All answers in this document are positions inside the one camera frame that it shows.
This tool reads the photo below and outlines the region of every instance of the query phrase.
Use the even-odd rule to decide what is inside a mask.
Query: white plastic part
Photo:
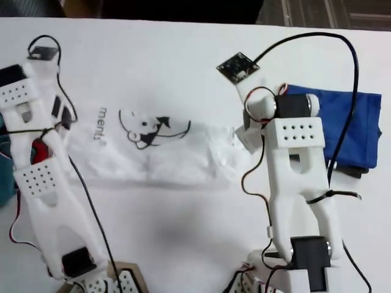
[[[133,280],[132,274],[128,270],[122,270],[120,273],[120,281],[123,293],[139,293],[139,290]],[[114,282],[113,292],[120,293],[118,281]]]
[[[38,90],[31,78],[0,87],[0,110],[37,99]]]
[[[266,230],[267,230],[267,233],[268,233],[268,238],[269,239],[273,239],[273,227],[272,226],[268,226]]]
[[[239,97],[242,103],[244,103],[246,96],[252,89],[262,86],[263,84],[265,84],[265,79],[261,75],[261,70],[255,71],[254,73],[250,74],[250,76],[240,81],[236,85],[236,90],[239,93]],[[253,95],[251,95],[251,100],[260,101],[264,96],[267,95],[267,93],[269,92],[266,90],[257,90],[253,93]]]
[[[257,128],[244,130],[242,125],[235,131],[235,134],[250,154],[254,154],[262,146],[261,131]]]
[[[258,101],[251,97],[246,104],[248,113],[258,121],[261,119],[272,119],[277,109],[276,101],[272,95],[266,95]]]
[[[309,103],[310,103],[311,117],[317,116],[319,113],[319,110],[320,110],[320,104],[319,104],[318,97],[316,95],[314,95],[313,93],[308,93],[307,99],[309,99]]]
[[[257,290],[254,291],[254,293],[265,293],[266,290],[266,284],[264,282],[256,282],[257,284]],[[283,293],[280,290],[274,289],[272,286],[269,286],[267,293]]]
[[[107,281],[102,278],[97,278],[95,280],[88,280],[84,283],[86,293],[105,293],[111,292],[108,289]]]
[[[8,131],[53,128],[52,118],[45,109],[41,99],[33,99],[31,97],[27,104],[22,104],[21,106],[28,107],[31,113],[31,119],[29,121],[23,120],[23,116],[18,111],[19,105],[1,109],[1,114]],[[41,135],[41,131],[10,134],[11,153],[16,168],[25,168],[30,165],[32,142]],[[70,163],[68,155],[58,133],[56,131],[50,131],[42,139],[59,158],[63,168],[69,170]]]
[[[14,177],[26,199],[32,227],[42,259],[54,278],[63,280],[62,257],[87,247],[97,268],[77,277],[83,280],[105,273],[107,260],[86,212],[70,190],[65,172],[71,166],[61,136],[54,130],[64,108],[62,93],[57,92],[55,60],[27,60],[23,65],[27,78],[0,88],[0,113],[9,132],[38,129],[39,131],[11,133],[10,152],[15,167]],[[53,102],[60,96],[59,115],[52,115]],[[53,157],[31,165],[31,148],[42,136],[41,129],[51,129],[43,142]]]
[[[290,262],[289,230],[294,198],[302,195],[306,200],[312,200],[329,190],[323,154],[324,135],[321,120],[316,117],[277,118],[268,123],[264,130],[273,243],[284,260]],[[299,173],[291,168],[289,155],[292,150],[300,157]],[[320,236],[330,242],[331,259],[341,258],[342,237],[334,199],[326,198],[310,207],[318,220]]]
[[[250,282],[250,279],[246,273],[243,273],[243,275],[242,273],[239,273],[236,276],[233,285],[231,287],[231,290],[229,291],[229,293],[239,293],[239,292],[243,292],[243,293],[254,292],[253,284]]]
[[[322,121],[318,117],[273,119],[268,124],[270,144],[277,148],[324,148]]]
[[[69,293],[86,293],[86,292],[79,285],[74,284],[72,286],[72,289],[71,289],[71,291]]]
[[[38,246],[54,278],[65,278],[61,257],[82,247],[88,248],[99,269],[107,265],[97,235],[71,192],[57,157],[16,170],[14,177],[30,210]]]
[[[255,267],[252,273],[262,281],[266,283],[269,277],[270,270],[263,264],[261,260],[261,250],[254,250],[247,257],[247,262]],[[276,265],[284,265],[280,259],[265,258],[265,262],[274,267]],[[342,270],[337,265],[338,262],[331,263],[331,267],[324,269],[327,291],[319,293],[342,293],[343,285],[341,281]],[[283,293],[310,293],[309,279],[307,270],[278,270],[276,271],[270,281],[269,290],[273,292],[273,289],[277,289],[277,292]]]

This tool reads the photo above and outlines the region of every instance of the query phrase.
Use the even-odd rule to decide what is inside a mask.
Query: blue cloth
[[[319,98],[328,161],[335,150],[351,107],[351,92],[335,92],[289,85],[287,94],[313,93]],[[378,161],[381,95],[358,93],[353,119],[337,157],[338,165],[375,168]]]
[[[4,126],[0,115],[0,128]],[[10,154],[10,140],[8,136],[0,136],[0,151]],[[4,206],[15,193],[15,184],[12,173],[13,162],[0,156],[0,207]]]

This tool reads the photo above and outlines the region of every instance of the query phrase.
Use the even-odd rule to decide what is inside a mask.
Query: black cable
[[[343,245],[343,250],[345,251],[348,259],[350,260],[351,264],[353,265],[353,267],[356,269],[357,273],[359,273],[361,279],[363,279],[363,281],[365,282],[365,284],[367,284],[367,287],[368,287],[368,290],[369,290],[369,293],[372,293],[372,286],[371,286],[371,283],[369,283],[368,279],[365,277],[365,275],[361,272],[359,266],[356,264],[356,262],[353,260],[352,256],[350,255],[350,252],[348,250],[348,248],[346,247],[346,244],[345,244],[345,241],[342,241],[342,245]]]
[[[274,273],[278,270],[283,270],[283,269],[286,269],[286,267],[274,267],[271,271],[270,271],[270,274],[269,274],[269,277],[268,277],[268,280],[266,281],[266,284],[265,284],[265,292],[267,292],[269,290],[269,285],[270,285],[270,281],[271,281],[271,277],[273,277]]]
[[[330,32],[308,32],[305,34],[293,35],[291,37],[285,38],[285,39],[278,41],[277,43],[271,45],[268,49],[266,49],[263,53],[261,53],[257,58],[255,58],[254,63],[258,63],[267,53],[269,53],[272,49],[274,49],[275,47],[277,47],[283,43],[286,43],[286,42],[292,41],[292,40],[296,40],[299,38],[318,37],[318,36],[319,37],[338,38],[338,39],[342,40],[348,46],[349,50],[351,51],[351,54],[353,57],[353,63],[354,63],[354,79],[353,79],[353,92],[352,92],[351,107],[349,110],[348,117],[346,118],[345,125],[343,126],[342,132],[341,132],[340,137],[338,139],[337,145],[335,146],[334,153],[330,159],[329,169],[327,171],[327,180],[328,180],[329,186],[330,186],[332,172],[334,169],[333,167],[335,165],[335,161],[337,160],[337,156],[338,156],[338,153],[341,149],[343,140],[345,139],[346,132],[348,131],[351,120],[353,119],[353,113],[354,113],[354,109],[356,107],[356,102],[357,102],[357,91],[358,91],[358,87],[359,87],[359,61],[357,59],[356,50],[354,49],[352,43],[346,37],[344,37],[342,35],[338,35],[338,34],[333,34]],[[360,275],[360,277],[363,279],[365,284],[368,286],[369,293],[371,293],[372,288],[371,288],[369,281],[367,280],[365,275],[361,272],[358,265],[354,262],[354,260],[351,257],[349,250],[347,249],[344,241],[342,241],[342,243],[343,243],[344,251],[345,251],[346,255],[348,256],[351,264],[353,265],[353,267],[355,268],[357,273]]]
[[[268,244],[268,245],[262,250],[262,252],[261,252],[261,260],[262,260],[263,264],[265,265],[265,267],[267,267],[269,270],[272,270],[273,267],[272,267],[272,266],[269,266],[269,265],[265,262],[265,253],[266,253],[266,251],[269,249],[269,247],[271,246],[272,242],[273,242],[273,240],[270,239],[269,244]]]
[[[56,38],[52,37],[51,35],[39,35],[38,37],[34,38],[33,41],[31,41],[29,46],[27,47],[27,51],[29,53],[29,56],[32,55],[31,48],[35,45],[35,43],[37,43],[39,40],[41,40],[43,38],[49,38],[50,40],[52,40],[56,44],[56,46],[57,46],[57,48],[59,50],[59,57],[57,59],[57,66],[59,67],[59,71],[56,74],[56,76],[57,76],[57,84],[58,84],[59,88],[61,89],[61,92],[64,94],[64,96],[68,100],[68,103],[71,105],[73,114],[75,115],[75,119],[72,120],[71,122],[72,123],[77,122],[79,118],[78,118],[78,113],[76,111],[75,105],[72,103],[72,100],[67,95],[67,93],[64,90],[64,88],[62,87],[62,84],[61,84],[61,81],[60,81],[60,63],[61,63],[61,45],[60,45],[60,43],[56,40]]]
[[[15,130],[15,131],[7,131],[7,134],[16,134],[16,133],[27,133],[27,132],[42,132],[42,137],[47,134],[50,130],[54,130],[54,127],[43,128],[43,129],[24,129],[24,130]]]
[[[83,290],[83,293],[86,293],[86,289],[84,288],[84,286],[81,283],[73,282],[73,284],[78,285]]]
[[[237,271],[233,274],[233,277],[232,277],[231,281],[229,282],[228,286],[222,291],[222,293],[229,293],[229,292],[230,292],[230,290],[231,290],[231,288],[232,288],[232,286],[233,286],[233,284],[234,284],[236,278],[238,277],[238,275],[239,275],[240,273],[250,272],[251,270],[254,270],[254,268],[253,268],[253,267],[249,267],[249,268],[244,269],[244,270],[237,270]]]
[[[242,273],[240,274],[240,287],[241,287],[240,292],[245,292],[245,290],[244,290],[244,285],[243,285],[243,275],[244,275],[244,272],[242,272]]]
[[[307,200],[307,204],[314,204],[314,203],[318,203],[319,201],[321,200],[324,200],[325,198],[327,197],[333,197],[334,195],[346,195],[346,196],[350,196],[350,197],[356,197],[358,198],[359,200],[361,200],[361,195],[359,195],[357,192],[353,192],[353,191],[340,191],[340,190],[328,190],[326,193],[322,194],[320,197],[316,197],[312,200]]]
[[[92,203],[92,199],[91,199],[91,196],[90,196],[90,192],[88,191],[88,188],[87,188],[87,184],[86,182],[84,181],[84,178],[81,176],[80,174],[80,171],[79,169],[77,168],[75,162],[73,162],[72,158],[69,156],[69,161],[71,162],[71,165],[72,167],[74,168],[76,174],[78,175],[79,177],[79,180],[81,182],[81,184],[83,185],[83,188],[84,188],[84,191],[86,192],[86,195],[87,195],[87,199],[88,199],[88,202],[90,203],[90,207],[91,207],[91,210],[92,210],[92,213],[93,213],[93,216],[95,217],[95,220],[97,221],[97,224],[99,226],[99,229],[101,231],[101,234],[103,236],[103,240],[104,240],[104,244],[108,250],[108,253],[109,253],[109,257],[110,257],[110,262],[111,262],[111,266],[114,270],[114,273],[115,273],[115,277],[117,279],[117,282],[118,282],[118,287],[120,289],[120,293],[123,293],[122,291],[122,287],[121,287],[121,280],[120,280],[120,276],[118,274],[118,271],[117,271],[117,266],[115,265],[115,262],[114,262],[114,258],[112,257],[112,253],[111,253],[111,249],[110,249],[110,245],[109,245],[109,242],[108,242],[108,239],[106,237],[106,233],[104,232],[104,229],[103,229],[103,226],[100,222],[100,219],[98,217],[98,214],[97,214],[97,211],[95,210],[95,207]]]

